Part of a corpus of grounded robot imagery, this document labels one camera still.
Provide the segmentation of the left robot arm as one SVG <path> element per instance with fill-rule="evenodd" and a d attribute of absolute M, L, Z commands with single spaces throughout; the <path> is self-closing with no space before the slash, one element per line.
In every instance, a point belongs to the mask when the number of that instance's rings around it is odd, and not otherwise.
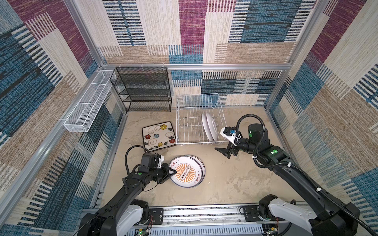
<path fill-rule="evenodd" d="M 149 219 L 149 206 L 136 200 L 145 187 L 154 181 L 163 184 L 177 171 L 164 163 L 164 158 L 155 153 L 142 155 L 141 163 L 123 178 L 123 186 L 117 194 L 95 213 L 87 213 L 80 222 L 77 236 L 122 236 L 139 221 Z"/>

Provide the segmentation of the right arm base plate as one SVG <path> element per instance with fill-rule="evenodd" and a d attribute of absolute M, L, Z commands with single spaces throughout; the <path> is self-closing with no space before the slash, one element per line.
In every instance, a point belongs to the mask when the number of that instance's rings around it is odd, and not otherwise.
<path fill-rule="evenodd" d="M 276 221 L 276 217 L 267 206 L 260 208 L 259 205 L 246 205 L 239 208 L 239 213 L 245 217 L 246 222 Z"/>

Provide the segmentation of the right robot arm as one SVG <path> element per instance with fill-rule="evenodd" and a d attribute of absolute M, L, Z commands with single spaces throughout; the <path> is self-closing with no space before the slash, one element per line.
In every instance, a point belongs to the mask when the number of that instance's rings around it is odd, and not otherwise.
<path fill-rule="evenodd" d="M 258 167 L 281 177 L 310 206 L 306 210 L 284 203 L 275 195 L 268 195 L 259 202 L 263 219 L 272 216 L 283 218 L 313 236 L 354 236 L 357 233 L 358 226 L 362 224 L 359 209 L 334 197 L 293 163 L 282 148 L 272 145 L 264 124 L 249 125 L 248 138 L 242 136 L 238 126 L 224 127 L 220 134 L 229 143 L 227 148 L 218 148 L 218 152 L 227 158 L 237 156 L 240 151 L 251 154 Z"/>

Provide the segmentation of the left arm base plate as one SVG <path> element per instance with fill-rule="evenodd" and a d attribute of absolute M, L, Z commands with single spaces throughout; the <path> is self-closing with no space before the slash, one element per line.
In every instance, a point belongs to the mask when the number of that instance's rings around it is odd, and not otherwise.
<path fill-rule="evenodd" d="M 147 213 L 148 221 L 142 221 L 143 225 L 155 226 L 163 224 L 164 209 L 163 208 L 149 208 Z"/>

